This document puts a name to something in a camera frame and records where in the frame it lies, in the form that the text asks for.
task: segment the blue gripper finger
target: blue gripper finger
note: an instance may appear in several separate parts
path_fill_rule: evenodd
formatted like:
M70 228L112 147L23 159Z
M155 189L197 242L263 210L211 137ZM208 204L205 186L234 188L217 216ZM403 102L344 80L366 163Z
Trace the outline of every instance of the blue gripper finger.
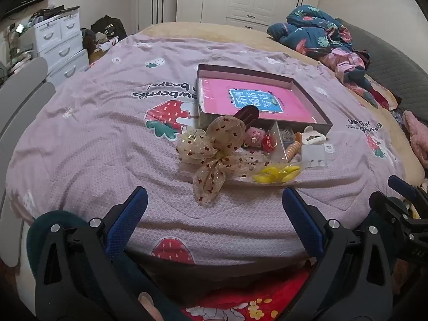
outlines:
M416 189L415 187L409 185L407 182L404 182L402 179L398 178L395 175L392 175L388 179L388 186L391 187L397 193L400 193L407 200L415 201L416 200Z
M290 219L303 247L316 259L324 256L323 235L305 208L305 203L291 188L282 193L282 206Z
M107 233L104 251L110 259L123 252L135 227L146 211L148 203L147 191L143 187L139 187L137 193L128 201L128 205Z

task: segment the metal bolt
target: metal bolt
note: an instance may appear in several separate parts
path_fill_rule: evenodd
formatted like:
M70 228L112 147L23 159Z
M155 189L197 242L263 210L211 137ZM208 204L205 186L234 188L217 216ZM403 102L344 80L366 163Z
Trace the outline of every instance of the metal bolt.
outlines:
M369 227L369 232L372 234L377 234L377 228L375 226L370 226Z
M336 220L330 220L328 221L328 225L333 228L333 229L337 229L340 227L340 223Z
M93 218L93 219L89 222L89 225L90 225L92 228L96 228L96 227L98 227L100 224L101 224L101 220L100 220L99 218Z
M59 231L59 224L54 224L52 227L51 227L51 232L52 233L56 233L57 231Z

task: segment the white chest of drawers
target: white chest of drawers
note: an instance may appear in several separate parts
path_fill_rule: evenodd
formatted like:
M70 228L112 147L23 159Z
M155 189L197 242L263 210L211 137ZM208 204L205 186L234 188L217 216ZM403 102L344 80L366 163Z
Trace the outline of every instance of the white chest of drawers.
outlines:
M87 52L84 52L86 56L81 56L82 42L78 10L44 20L28 29L19 38L19 44L22 47L33 44L34 58L46 59L49 73L47 80L54 78L56 87L76 72L89 67ZM67 71L67 76L54 76L54 73L58 73L65 66L75 70Z

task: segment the white drawer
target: white drawer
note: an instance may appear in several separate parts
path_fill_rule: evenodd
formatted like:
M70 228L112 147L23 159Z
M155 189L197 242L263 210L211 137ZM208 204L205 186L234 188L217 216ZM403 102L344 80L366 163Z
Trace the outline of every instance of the white drawer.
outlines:
M245 20L247 22L254 22L264 25L270 25L270 17L264 16L259 13L248 12L244 10L237 9L235 7L229 7L227 9L227 17L233 19Z
M238 26L240 28L250 29L250 30L258 30L261 32L266 32L268 27L262 24L256 24L251 22L245 22L242 20L236 20L232 18L226 18L226 25Z
M60 44L46 48L38 56L46 59L48 62L48 72L51 72L55 65L70 59L70 57L79 53L82 49L82 34L79 30L79 32L63 40Z
M57 44L61 41L61 27L59 20L46 23L34 29L37 51L42 51L49 46Z
M68 37L74 34L75 32L80 31L80 20L78 11L69 14L65 17L62 17L60 19L60 23L62 38Z
M88 68L88 51L84 49L64 63L58 64L47 76L46 81L51 82L57 89L66 79L73 77L77 72L86 71Z

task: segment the drawer handle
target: drawer handle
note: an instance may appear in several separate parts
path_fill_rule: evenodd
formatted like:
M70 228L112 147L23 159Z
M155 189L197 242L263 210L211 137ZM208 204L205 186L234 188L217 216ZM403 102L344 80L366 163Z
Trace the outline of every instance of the drawer handle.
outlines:
M62 57L65 57L68 53L70 53L70 48L71 48L71 46L68 46L67 49L64 49L64 50L60 51L59 55L62 56Z
M74 65L71 70L64 72L64 76L67 78L70 78L71 76L74 75L75 72L76 72L76 65Z
M52 38L52 36L54 35L54 33L53 32L51 32L49 35L45 35L45 36L43 36L43 38L45 39L45 40L50 40L51 38Z

